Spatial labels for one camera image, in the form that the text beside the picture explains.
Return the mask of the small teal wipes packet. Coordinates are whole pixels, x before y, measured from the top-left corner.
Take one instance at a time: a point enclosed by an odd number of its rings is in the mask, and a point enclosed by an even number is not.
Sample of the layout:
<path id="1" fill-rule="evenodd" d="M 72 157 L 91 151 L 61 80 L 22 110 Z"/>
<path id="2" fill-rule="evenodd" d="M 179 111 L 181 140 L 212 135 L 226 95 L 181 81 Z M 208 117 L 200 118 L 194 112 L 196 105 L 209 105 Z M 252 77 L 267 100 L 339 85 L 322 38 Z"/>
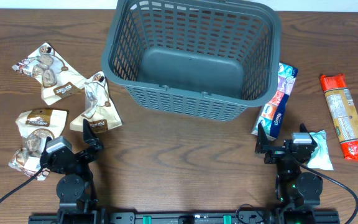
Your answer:
<path id="1" fill-rule="evenodd" d="M 334 170 L 329 157 L 326 131 L 310 132 L 310 135 L 316 141 L 317 147 L 311 154 L 307 167 L 310 169 Z"/>

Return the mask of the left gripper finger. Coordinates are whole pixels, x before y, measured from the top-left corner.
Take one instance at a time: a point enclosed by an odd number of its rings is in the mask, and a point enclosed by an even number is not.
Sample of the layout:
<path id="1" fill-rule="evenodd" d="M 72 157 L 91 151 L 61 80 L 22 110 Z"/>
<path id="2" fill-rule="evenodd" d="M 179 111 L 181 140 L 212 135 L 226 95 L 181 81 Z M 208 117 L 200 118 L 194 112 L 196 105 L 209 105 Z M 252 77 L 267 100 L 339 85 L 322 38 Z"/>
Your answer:
<path id="1" fill-rule="evenodd" d="M 50 136 L 48 136 L 46 139 L 45 139 L 45 146 L 44 146 L 44 152 L 47 152 L 47 146 L 48 146 L 48 142 L 51 141 L 52 138 Z"/>
<path id="2" fill-rule="evenodd" d="M 98 142 L 98 137 L 92 130 L 88 120 L 83 120 L 83 140 L 89 145 L 94 145 Z"/>

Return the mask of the Kleenex tissue multipack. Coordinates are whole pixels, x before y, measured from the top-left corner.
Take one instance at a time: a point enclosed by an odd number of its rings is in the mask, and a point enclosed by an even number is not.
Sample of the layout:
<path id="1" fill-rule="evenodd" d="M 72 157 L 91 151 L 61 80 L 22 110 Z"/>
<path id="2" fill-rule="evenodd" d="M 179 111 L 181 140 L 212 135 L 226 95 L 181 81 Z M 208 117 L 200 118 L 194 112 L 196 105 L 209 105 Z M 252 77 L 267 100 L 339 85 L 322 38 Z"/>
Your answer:
<path id="1" fill-rule="evenodd" d="M 269 141 L 274 141 L 280 134 L 287 102 L 296 81 L 298 69 L 279 63 L 278 87 L 274 97 L 261 107 L 259 116 L 251 131 L 251 134 L 258 134 L 258 125 L 261 124 Z"/>

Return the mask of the treat bag beige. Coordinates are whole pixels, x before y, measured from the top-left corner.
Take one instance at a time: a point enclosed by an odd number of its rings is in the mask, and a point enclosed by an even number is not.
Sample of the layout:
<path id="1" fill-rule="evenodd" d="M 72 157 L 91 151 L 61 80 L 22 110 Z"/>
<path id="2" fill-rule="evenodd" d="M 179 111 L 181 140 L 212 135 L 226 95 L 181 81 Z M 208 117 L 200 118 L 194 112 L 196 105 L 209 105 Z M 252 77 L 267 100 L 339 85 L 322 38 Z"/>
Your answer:
<path id="1" fill-rule="evenodd" d="M 102 71 L 85 81 L 86 109 L 71 123 L 72 131 L 83 131 L 83 120 L 87 120 L 95 133 L 104 133 L 122 126 L 121 118 L 108 92 L 108 82 Z"/>

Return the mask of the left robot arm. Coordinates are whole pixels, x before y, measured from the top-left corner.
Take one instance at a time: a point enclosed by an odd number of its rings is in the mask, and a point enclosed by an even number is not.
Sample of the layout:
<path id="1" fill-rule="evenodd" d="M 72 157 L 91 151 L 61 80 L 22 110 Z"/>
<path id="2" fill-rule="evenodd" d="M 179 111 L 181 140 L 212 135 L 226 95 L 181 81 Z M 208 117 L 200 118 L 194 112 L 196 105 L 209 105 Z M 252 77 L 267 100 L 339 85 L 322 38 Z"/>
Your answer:
<path id="1" fill-rule="evenodd" d="M 83 120 L 83 140 L 88 148 L 74 153 L 71 143 L 63 136 L 47 138 L 41 153 L 41 167 L 63 175 L 56 188 L 60 199 L 58 223 L 97 224 L 108 221 L 105 210 L 96 206 L 98 198 L 89 167 L 104 150 L 104 145 L 86 119 Z"/>

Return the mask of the grey plastic basket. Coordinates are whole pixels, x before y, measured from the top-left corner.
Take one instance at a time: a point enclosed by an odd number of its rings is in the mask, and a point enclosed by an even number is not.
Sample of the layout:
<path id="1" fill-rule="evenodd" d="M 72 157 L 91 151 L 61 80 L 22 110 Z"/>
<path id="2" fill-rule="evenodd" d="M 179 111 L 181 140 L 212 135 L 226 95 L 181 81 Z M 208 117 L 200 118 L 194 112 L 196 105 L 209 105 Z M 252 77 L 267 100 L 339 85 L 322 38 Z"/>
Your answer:
<path id="1" fill-rule="evenodd" d="M 231 121 L 274 97 L 281 34 L 257 2 L 120 0 L 101 68 L 145 108 Z"/>

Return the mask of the spaghetti pack red ends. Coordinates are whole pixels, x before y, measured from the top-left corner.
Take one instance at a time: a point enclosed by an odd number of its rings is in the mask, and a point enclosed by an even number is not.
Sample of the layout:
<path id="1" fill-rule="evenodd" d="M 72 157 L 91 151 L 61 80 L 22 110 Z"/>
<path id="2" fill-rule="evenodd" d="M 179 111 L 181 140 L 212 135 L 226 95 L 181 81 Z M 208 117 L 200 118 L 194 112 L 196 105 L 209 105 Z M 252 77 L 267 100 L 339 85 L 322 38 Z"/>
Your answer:
<path id="1" fill-rule="evenodd" d="M 319 80 L 344 158 L 358 161 L 358 113 L 346 76 L 343 73 L 321 75 Z"/>

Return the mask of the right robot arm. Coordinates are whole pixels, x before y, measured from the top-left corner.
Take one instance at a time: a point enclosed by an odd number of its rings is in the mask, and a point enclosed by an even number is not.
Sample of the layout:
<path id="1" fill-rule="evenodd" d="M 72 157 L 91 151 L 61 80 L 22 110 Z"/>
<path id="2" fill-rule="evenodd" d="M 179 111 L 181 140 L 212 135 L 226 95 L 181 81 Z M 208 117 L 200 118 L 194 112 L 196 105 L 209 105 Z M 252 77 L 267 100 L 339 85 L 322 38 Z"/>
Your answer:
<path id="1" fill-rule="evenodd" d="M 304 124 L 282 146 L 272 146 L 265 130 L 258 124 L 255 153 L 264 154 L 266 164 L 277 168 L 275 193 L 281 204 L 264 215 L 265 223 L 316 223 L 314 208 L 320 205 L 323 180 L 312 172 L 301 171 L 311 158 L 317 142 Z"/>

